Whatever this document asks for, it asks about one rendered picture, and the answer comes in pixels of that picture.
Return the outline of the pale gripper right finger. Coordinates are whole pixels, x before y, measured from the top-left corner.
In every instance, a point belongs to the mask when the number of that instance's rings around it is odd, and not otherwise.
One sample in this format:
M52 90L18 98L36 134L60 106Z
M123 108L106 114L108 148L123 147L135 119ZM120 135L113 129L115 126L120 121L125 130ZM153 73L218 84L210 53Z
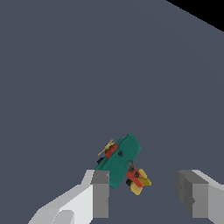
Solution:
M193 218L224 224L224 185L200 170L174 172L174 192Z

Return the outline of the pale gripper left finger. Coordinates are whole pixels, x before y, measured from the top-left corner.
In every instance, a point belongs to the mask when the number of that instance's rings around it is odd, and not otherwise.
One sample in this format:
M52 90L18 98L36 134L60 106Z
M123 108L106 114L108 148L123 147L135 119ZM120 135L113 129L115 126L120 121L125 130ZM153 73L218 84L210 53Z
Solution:
M109 171L86 170L76 185L42 206L28 224L90 224L109 217Z

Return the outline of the toy biplane green wing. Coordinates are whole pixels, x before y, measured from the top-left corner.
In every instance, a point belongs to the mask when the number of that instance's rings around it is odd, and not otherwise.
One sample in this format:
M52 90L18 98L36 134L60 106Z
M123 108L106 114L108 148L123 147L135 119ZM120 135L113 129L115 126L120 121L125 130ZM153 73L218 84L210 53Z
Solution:
M109 185L117 188L124 177L129 189L139 195L144 186L150 186L143 169L137 169L134 161L141 150L141 146L133 134L121 137L116 143L110 140L103 149L104 157L97 161L96 170L109 172Z

